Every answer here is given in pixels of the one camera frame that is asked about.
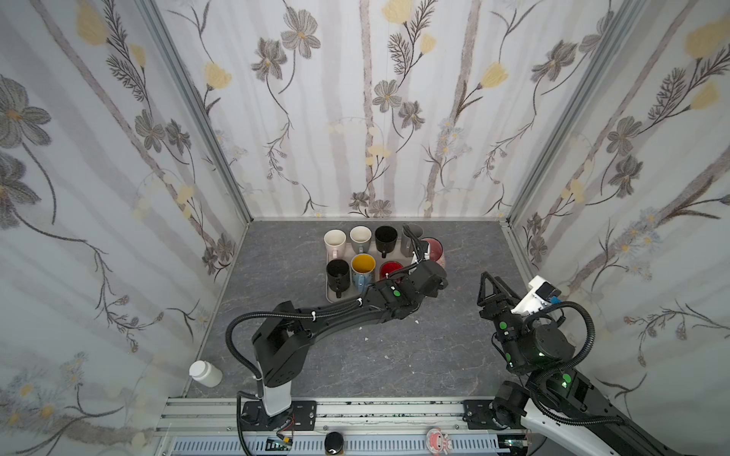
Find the pale pink mug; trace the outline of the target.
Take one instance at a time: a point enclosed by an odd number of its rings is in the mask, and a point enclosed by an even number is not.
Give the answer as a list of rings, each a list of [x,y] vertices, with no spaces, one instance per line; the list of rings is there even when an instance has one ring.
[[[327,261],[343,260],[345,257],[348,237],[339,230],[329,230],[323,237],[326,248]]]

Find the small grey mug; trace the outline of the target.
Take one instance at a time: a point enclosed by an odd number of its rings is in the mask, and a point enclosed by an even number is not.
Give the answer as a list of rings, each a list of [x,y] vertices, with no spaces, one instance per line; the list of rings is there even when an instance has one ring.
[[[369,253],[373,236],[370,228],[362,225],[356,226],[350,231],[349,236],[356,255]]]

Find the black mug white rim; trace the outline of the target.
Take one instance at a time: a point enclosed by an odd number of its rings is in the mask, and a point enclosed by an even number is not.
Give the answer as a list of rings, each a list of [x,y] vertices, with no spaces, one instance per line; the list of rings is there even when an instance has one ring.
[[[337,299],[350,288],[350,266],[346,260],[336,258],[330,260],[326,265],[327,287],[333,292]]]

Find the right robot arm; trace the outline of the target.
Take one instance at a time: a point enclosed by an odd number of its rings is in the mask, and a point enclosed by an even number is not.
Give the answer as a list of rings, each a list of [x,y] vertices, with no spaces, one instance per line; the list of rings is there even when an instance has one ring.
[[[532,429],[564,445],[606,455],[672,455],[613,404],[577,369],[596,339],[595,324],[580,304],[559,298],[549,281],[535,277],[526,296],[501,279],[481,275],[477,305],[494,325],[492,344],[511,374],[524,384],[504,382],[487,419],[499,429]]]

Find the red mug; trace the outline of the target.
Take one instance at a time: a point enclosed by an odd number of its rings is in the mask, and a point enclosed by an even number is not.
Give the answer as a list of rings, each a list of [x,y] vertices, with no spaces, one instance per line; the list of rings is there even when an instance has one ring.
[[[398,261],[386,261],[382,266],[379,268],[379,278],[380,279],[387,279],[389,275],[399,271],[403,268],[403,265]]]

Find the black mug white base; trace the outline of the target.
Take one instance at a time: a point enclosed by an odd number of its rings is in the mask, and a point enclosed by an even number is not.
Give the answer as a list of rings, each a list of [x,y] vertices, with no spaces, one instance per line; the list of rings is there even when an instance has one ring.
[[[376,249],[380,252],[382,258],[395,251],[395,245],[397,245],[398,232],[393,226],[382,225],[376,228]]]

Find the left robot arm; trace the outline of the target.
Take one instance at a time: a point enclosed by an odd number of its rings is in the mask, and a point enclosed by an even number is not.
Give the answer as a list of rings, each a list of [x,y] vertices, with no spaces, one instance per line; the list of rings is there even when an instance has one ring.
[[[310,348],[319,340],[366,324],[402,320],[415,313],[425,298],[436,298],[448,286],[447,273],[427,258],[429,244],[404,225],[414,245],[416,261],[385,279],[367,284],[357,298],[323,307],[296,308],[292,301],[281,302],[271,312],[251,312],[234,317],[228,324],[226,348],[240,364],[252,372],[257,391],[238,391],[237,431],[294,429],[300,419],[304,429],[314,428],[312,420],[298,412],[291,396],[291,382],[302,372]],[[236,347],[234,332],[249,320],[262,325],[253,334],[254,362]]]

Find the grey-green mug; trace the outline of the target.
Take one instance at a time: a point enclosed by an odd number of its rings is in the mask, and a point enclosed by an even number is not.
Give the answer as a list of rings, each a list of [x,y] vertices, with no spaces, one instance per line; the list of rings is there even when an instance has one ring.
[[[423,236],[423,228],[414,223],[405,223],[402,228],[402,238],[400,252],[405,258],[412,258],[414,256],[414,241],[413,238],[421,239]]]

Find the blue butterfly mug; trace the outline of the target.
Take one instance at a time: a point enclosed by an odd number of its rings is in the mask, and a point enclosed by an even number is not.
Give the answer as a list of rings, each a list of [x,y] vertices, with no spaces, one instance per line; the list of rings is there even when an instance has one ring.
[[[353,285],[362,295],[375,281],[376,260],[369,254],[357,254],[352,258],[350,266]]]

